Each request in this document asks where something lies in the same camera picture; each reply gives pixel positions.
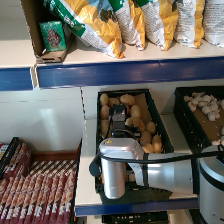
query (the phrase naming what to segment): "black container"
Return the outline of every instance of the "black container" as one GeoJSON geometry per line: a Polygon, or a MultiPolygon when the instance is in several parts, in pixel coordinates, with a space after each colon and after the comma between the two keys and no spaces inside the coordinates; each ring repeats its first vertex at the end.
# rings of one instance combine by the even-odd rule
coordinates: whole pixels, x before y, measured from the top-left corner
{"type": "Polygon", "coordinates": [[[203,149],[211,146],[212,143],[199,124],[194,113],[184,101],[184,96],[192,96],[193,92],[205,92],[205,95],[213,95],[218,100],[224,99],[223,86],[198,86],[179,87],[175,90],[174,115],[183,131],[189,148],[193,153],[200,153],[203,149]]]}
{"type": "Polygon", "coordinates": [[[119,215],[103,215],[102,223],[168,224],[169,219],[167,212],[146,212],[146,213],[131,213],[131,214],[119,214],[119,215]]]}
{"type": "MultiPolygon", "coordinates": [[[[124,91],[110,91],[110,92],[99,92],[97,100],[97,131],[96,131],[96,154],[98,152],[99,144],[103,140],[100,136],[100,96],[106,93],[108,97],[120,97],[124,94],[129,94],[132,96],[137,96],[140,94],[145,94],[146,103],[148,105],[148,110],[150,112],[152,121],[157,125],[157,134],[162,138],[163,143],[163,153],[174,152],[174,148],[170,143],[167,132],[164,128],[160,115],[156,109],[155,103],[149,93],[148,89],[139,89],[139,90],[124,90],[124,91]]],[[[126,182],[125,183],[125,194],[119,199],[108,199],[104,194],[104,185],[100,181],[100,177],[95,178],[95,189],[96,192],[100,194],[101,200],[104,205],[110,204],[123,204],[123,203],[138,203],[138,202],[149,202],[149,201],[163,201],[168,200],[172,192],[151,188],[151,187],[142,187],[138,186],[135,182],[126,182]]]]}

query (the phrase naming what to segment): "snack bag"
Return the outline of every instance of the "snack bag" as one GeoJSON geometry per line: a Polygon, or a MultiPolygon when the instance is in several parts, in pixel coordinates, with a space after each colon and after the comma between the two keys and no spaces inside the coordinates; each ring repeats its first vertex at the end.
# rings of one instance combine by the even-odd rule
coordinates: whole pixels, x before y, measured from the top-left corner
{"type": "Polygon", "coordinates": [[[218,47],[224,47],[224,1],[206,0],[203,19],[205,39],[218,47]]]}
{"type": "Polygon", "coordinates": [[[145,24],[140,7],[133,0],[109,0],[117,17],[125,43],[145,48],[145,24]]]}
{"type": "Polygon", "coordinates": [[[121,31],[107,0],[40,1],[79,38],[111,57],[123,57],[121,31]]]}
{"type": "Polygon", "coordinates": [[[137,0],[145,21],[146,37],[167,51],[173,41],[178,12],[172,0],[137,0]]]}
{"type": "Polygon", "coordinates": [[[174,39],[183,46],[199,48],[205,0],[177,0],[178,20],[174,39]]]}

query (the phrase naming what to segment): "potato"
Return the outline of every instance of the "potato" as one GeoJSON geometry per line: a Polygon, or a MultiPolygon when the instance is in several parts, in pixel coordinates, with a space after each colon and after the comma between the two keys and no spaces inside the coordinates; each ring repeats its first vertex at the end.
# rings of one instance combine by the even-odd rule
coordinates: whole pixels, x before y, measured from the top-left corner
{"type": "Polygon", "coordinates": [[[113,108],[113,105],[114,105],[114,104],[116,104],[116,105],[119,105],[119,104],[120,104],[120,101],[119,101],[119,99],[117,99],[117,98],[109,98],[108,100],[109,100],[109,102],[108,102],[108,106],[109,106],[110,108],[113,108]]]}
{"type": "Polygon", "coordinates": [[[131,107],[130,115],[131,115],[131,117],[138,117],[138,118],[140,118],[141,117],[140,108],[137,105],[133,105],[131,107]]]}
{"type": "Polygon", "coordinates": [[[135,104],[135,98],[128,94],[121,96],[120,101],[128,106],[133,106],[135,104]]]}
{"type": "Polygon", "coordinates": [[[154,153],[161,153],[162,152],[162,140],[159,135],[155,135],[152,138],[152,146],[154,148],[154,153]]]}
{"type": "Polygon", "coordinates": [[[107,94],[103,93],[101,96],[100,96],[100,106],[103,107],[104,105],[108,105],[108,96],[107,94]]]}
{"type": "Polygon", "coordinates": [[[108,129],[108,120],[101,120],[100,121],[100,133],[102,138],[106,137],[107,134],[107,129],[108,129]]]}
{"type": "Polygon", "coordinates": [[[108,114],[109,114],[109,107],[107,105],[104,105],[100,110],[100,118],[101,120],[107,120],[108,114]]]}
{"type": "Polygon", "coordinates": [[[131,119],[135,127],[138,127],[141,132],[145,131],[145,124],[140,118],[131,117],[131,119]]]}
{"type": "Polygon", "coordinates": [[[150,132],[152,135],[156,133],[156,125],[150,121],[145,128],[146,131],[150,132]]]}
{"type": "Polygon", "coordinates": [[[140,138],[140,145],[143,146],[152,142],[152,135],[148,131],[143,131],[140,138]]]}
{"type": "Polygon", "coordinates": [[[153,148],[152,144],[150,144],[150,143],[146,143],[145,145],[142,146],[142,148],[146,153],[154,152],[154,148],[153,148]]]}
{"type": "Polygon", "coordinates": [[[125,125],[127,125],[127,126],[129,126],[129,127],[131,127],[132,124],[133,124],[133,121],[132,121],[131,117],[128,118],[128,119],[125,121],[125,125]]]}

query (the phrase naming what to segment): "white shelf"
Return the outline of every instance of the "white shelf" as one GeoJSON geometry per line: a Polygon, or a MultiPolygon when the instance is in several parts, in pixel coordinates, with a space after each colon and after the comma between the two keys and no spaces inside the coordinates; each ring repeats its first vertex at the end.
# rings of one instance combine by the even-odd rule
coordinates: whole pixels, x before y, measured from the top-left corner
{"type": "MultiPolygon", "coordinates": [[[[161,117],[175,151],[189,153],[189,147],[174,115],[162,115],[161,117]]],[[[88,208],[103,205],[100,195],[95,192],[95,178],[89,173],[89,164],[95,157],[96,152],[96,123],[96,119],[85,121],[76,190],[76,207],[85,206],[88,208]]],[[[196,197],[196,195],[172,194],[171,199],[190,199],[196,197]]]]}

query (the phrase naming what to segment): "food package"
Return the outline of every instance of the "food package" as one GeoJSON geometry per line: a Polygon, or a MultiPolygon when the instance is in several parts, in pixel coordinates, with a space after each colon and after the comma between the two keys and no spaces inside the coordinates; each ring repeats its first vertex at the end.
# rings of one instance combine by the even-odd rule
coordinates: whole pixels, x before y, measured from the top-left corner
{"type": "Polygon", "coordinates": [[[173,41],[178,11],[172,0],[137,0],[145,21],[146,37],[161,50],[168,50],[173,41]]]}
{"type": "Polygon", "coordinates": [[[203,19],[205,39],[218,47],[224,47],[224,1],[206,0],[203,19]]]}
{"type": "Polygon", "coordinates": [[[64,29],[60,21],[40,23],[40,29],[46,51],[66,50],[64,29]]]}
{"type": "Polygon", "coordinates": [[[117,17],[125,43],[145,48],[145,24],[141,8],[132,0],[109,0],[117,17]]]}
{"type": "Polygon", "coordinates": [[[199,48],[205,0],[177,0],[178,20],[174,39],[183,46],[199,48]]]}
{"type": "Polygon", "coordinates": [[[79,38],[112,57],[123,57],[121,31],[108,0],[40,1],[79,38]]]}

